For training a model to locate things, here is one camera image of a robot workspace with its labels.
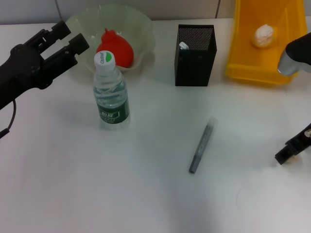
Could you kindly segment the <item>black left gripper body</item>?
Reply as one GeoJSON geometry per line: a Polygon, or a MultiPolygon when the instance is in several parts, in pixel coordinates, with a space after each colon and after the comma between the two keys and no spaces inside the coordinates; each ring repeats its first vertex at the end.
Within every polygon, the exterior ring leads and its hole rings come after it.
{"type": "Polygon", "coordinates": [[[11,49],[8,60],[0,66],[1,109],[29,89],[52,84],[42,70],[43,61],[34,48],[19,44],[11,49]]]}

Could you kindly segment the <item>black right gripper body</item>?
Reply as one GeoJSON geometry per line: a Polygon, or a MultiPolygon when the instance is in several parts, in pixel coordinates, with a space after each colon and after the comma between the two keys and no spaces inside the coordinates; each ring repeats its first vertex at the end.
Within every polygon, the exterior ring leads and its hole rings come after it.
{"type": "Polygon", "coordinates": [[[286,142],[290,154],[299,154],[311,146],[311,125],[286,142]]]}

